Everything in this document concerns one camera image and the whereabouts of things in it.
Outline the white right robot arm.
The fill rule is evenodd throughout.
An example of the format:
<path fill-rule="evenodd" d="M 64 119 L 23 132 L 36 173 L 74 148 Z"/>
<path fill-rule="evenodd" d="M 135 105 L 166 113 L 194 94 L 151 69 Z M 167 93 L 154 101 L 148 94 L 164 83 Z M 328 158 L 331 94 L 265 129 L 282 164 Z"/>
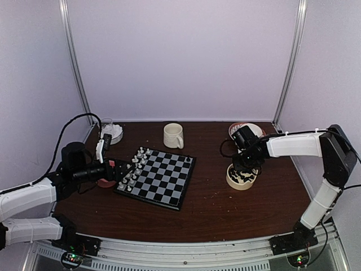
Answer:
<path fill-rule="evenodd" d="M 304 180 L 305 160 L 315 162 L 320 183 L 313 191 L 309 206 L 294 225 L 289 244 L 301 249 L 311 239 L 312 232 L 333 209 L 360 157 L 343 129 L 333 124 L 325 129 L 258 135 L 248 124 L 231 134 L 237 146 L 232 157 L 238 171 L 260 168 L 267 159 L 289 157 Z"/>

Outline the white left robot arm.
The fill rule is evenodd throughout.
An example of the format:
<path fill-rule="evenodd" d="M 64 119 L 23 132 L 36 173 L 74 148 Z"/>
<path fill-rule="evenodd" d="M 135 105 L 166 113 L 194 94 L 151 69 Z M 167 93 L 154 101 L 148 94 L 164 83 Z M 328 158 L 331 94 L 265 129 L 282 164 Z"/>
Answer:
<path fill-rule="evenodd" d="M 61 163 L 56 171 L 39 180 L 1 191 L 1 248 L 15 243 L 50 240 L 57 247 L 76 252 L 84 244 L 76 234 L 75 224 L 63 215 L 38 219 L 15 219 L 28 209 L 69 198 L 83 183 L 99 180 L 121 182 L 135 169 L 135 164 L 118 159 L 105 159 L 106 147 L 97 145 L 96 160 L 81 142 L 71 142 L 61 150 Z"/>

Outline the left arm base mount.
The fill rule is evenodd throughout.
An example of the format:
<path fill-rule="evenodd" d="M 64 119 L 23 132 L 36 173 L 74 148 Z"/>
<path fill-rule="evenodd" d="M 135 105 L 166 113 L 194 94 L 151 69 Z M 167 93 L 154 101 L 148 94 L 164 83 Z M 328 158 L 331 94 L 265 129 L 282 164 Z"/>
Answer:
<path fill-rule="evenodd" d="M 92 256 L 98 255 L 101 240 L 76 234 L 73 242 L 66 243 L 60 239 L 51 241 L 51 244 L 64 251 L 60 257 L 60 263 L 63 267 L 66 269 L 76 269 L 85 262 L 91 261 Z"/>

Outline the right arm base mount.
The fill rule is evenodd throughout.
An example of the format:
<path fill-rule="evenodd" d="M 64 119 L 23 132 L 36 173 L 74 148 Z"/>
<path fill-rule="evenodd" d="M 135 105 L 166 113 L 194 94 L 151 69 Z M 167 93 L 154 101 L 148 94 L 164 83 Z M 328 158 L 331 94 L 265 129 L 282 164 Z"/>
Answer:
<path fill-rule="evenodd" d="M 285 254 L 288 263 L 295 268 L 303 268 L 310 263 L 310 248 L 319 243 L 314 234 L 304 239 L 296 233 L 275 235 L 269 239 L 269 242 L 273 255 Z"/>

